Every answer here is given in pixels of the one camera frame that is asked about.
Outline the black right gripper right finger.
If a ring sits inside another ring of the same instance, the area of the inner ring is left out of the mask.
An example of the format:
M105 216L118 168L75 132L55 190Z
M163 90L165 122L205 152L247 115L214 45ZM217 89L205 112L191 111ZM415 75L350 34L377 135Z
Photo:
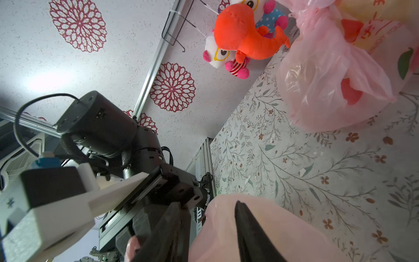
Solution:
M235 205L235 222L242 262L286 262L249 207L240 201Z

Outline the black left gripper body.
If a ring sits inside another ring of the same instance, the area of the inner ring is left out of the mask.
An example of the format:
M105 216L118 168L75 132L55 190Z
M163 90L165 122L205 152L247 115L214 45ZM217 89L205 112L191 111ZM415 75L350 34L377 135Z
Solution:
M99 228L101 252L123 252L132 235L146 240L171 203L180 206L182 232L191 228L190 210L205 207L205 189L195 175L162 163L135 186L104 218Z

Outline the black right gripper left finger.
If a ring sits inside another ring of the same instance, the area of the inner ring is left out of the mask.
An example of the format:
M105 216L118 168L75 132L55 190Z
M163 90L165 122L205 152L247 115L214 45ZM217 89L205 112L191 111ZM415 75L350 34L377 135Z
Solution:
M190 212L179 202L171 203L132 261L187 262L190 230Z

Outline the pink plastic bag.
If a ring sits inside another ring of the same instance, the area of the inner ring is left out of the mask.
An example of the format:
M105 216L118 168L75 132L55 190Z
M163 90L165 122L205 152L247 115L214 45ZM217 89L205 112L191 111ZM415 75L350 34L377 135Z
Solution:
M277 79L290 120L328 132L374 116L419 69L418 1L283 1L299 36Z
M172 203L151 236L129 239L127 262L346 262L324 234L275 202L247 194L215 197L193 242Z

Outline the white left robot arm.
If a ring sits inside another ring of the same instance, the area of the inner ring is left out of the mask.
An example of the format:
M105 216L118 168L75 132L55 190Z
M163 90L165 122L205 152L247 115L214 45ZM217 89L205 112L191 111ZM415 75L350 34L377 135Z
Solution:
M196 177L165 159L157 134L97 91L75 100L57 122L63 147L75 160L102 173L121 172L127 185L101 199L105 209L99 231L101 251L123 251L131 236L146 247L189 246L191 209L206 202Z

